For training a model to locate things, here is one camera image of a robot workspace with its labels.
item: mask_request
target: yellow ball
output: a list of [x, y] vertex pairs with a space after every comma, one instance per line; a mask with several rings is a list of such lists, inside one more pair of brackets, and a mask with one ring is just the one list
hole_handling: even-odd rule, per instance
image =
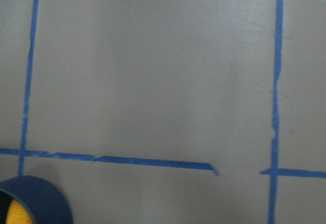
[[20, 202], [12, 200], [8, 209], [6, 224], [33, 224], [33, 220]]

